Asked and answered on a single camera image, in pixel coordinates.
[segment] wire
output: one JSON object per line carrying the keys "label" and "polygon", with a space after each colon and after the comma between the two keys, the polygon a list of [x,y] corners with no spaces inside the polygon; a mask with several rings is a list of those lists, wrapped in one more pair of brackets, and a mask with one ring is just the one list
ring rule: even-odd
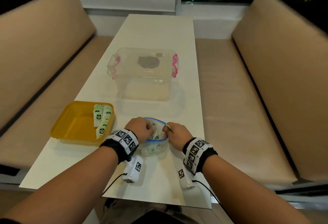
{"label": "wire", "polygon": [[198,183],[200,183],[201,185],[203,185],[211,194],[212,194],[212,196],[215,198],[215,200],[219,203],[219,205],[221,206],[221,208],[226,212],[226,214],[227,214],[227,216],[232,220],[232,218],[229,216],[229,214],[227,213],[227,211],[224,209],[224,207],[222,206],[222,204],[219,202],[219,200],[216,198],[216,196],[214,195],[214,193],[209,189],[209,188],[207,188],[207,186],[206,185],[204,185],[202,182],[200,182],[200,181],[197,181],[197,180],[192,180],[192,182],[194,183],[194,182],[198,182]]}
{"label": "wire", "polygon": [[121,175],[119,175],[108,187],[107,187],[107,189],[102,193],[102,195],[101,196],[103,196],[104,195],[104,193],[106,193],[106,191],[109,189],[109,187],[110,186],[112,186],[113,185],[113,183],[115,183],[115,181],[120,177],[120,176],[123,176],[123,175],[127,175],[127,173],[122,173]]}

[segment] plastic container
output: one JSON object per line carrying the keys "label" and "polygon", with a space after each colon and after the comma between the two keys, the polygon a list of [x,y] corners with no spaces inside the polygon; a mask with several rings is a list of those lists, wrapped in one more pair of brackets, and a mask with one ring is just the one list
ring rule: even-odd
{"label": "plastic container", "polygon": [[120,98],[168,101],[172,78],[178,73],[178,56],[172,50],[121,48],[107,68]]}
{"label": "plastic container", "polygon": [[[158,129],[162,130],[163,126],[166,124],[158,119],[154,118],[145,118],[148,119],[151,123],[155,122]],[[143,156],[155,156],[163,151],[165,151],[169,143],[169,138],[166,136],[163,139],[148,139],[145,143],[139,145],[138,149],[140,150]]]}
{"label": "plastic container", "polygon": [[[113,111],[108,120],[105,132],[96,137],[93,126],[93,109],[95,104],[109,105]],[[64,143],[99,146],[111,133],[115,122],[114,106],[106,102],[73,101],[68,104],[51,128],[50,136]]]}

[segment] clear plastic bowl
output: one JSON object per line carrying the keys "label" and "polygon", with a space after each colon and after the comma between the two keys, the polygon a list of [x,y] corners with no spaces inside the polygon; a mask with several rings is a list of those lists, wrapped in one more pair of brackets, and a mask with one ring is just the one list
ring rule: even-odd
{"label": "clear plastic bowl", "polygon": [[[148,119],[150,122],[158,123],[161,128],[163,128],[163,126],[166,124],[165,122],[154,118],[145,119]],[[148,139],[145,143],[139,145],[138,149],[143,156],[155,156],[165,151],[168,143],[169,138],[167,136],[164,139]]]}
{"label": "clear plastic bowl", "polygon": [[178,56],[172,50],[121,48],[107,65],[118,96],[129,100],[168,101]]}

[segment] wooden floor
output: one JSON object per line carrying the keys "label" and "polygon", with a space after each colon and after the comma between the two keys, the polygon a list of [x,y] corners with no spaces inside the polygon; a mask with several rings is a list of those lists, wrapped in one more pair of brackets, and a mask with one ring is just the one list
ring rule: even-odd
{"label": "wooden floor", "polygon": [[[0,190],[0,218],[11,209],[27,198],[32,192]],[[106,198],[101,197],[95,206],[98,218],[102,217],[103,206]],[[191,207],[182,207],[182,212],[199,224],[233,224],[219,204],[212,204],[211,209],[199,209]],[[314,224],[328,223],[328,212],[301,210]]]}

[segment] table top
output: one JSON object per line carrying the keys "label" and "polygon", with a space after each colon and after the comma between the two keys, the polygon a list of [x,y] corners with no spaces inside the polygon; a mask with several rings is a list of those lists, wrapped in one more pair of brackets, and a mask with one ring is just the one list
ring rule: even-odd
{"label": "table top", "polygon": [[[107,64],[122,47],[174,50],[179,56],[179,71],[172,79],[167,102],[146,102],[117,98],[115,81],[107,74]],[[92,74],[76,97],[79,101],[109,102],[117,121],[113,130],[123,128],[134,117],[153,117],[185,125],[195,137],[204,138],[193,18],[189,16],[129,15]],[[97,147],[64,144],[50,138],[20,187],[38,189]],[[170,146],[158,156],[144,157],[145,166],[135,184],[117,180],[105,197],[174,204],[211,209],[210,193],[197,185],[182,190],[176,169],[182,166],[183,153]],[[109,184],[124,170],[121,163]],[[209,186],[201,173],[196,180]]]}

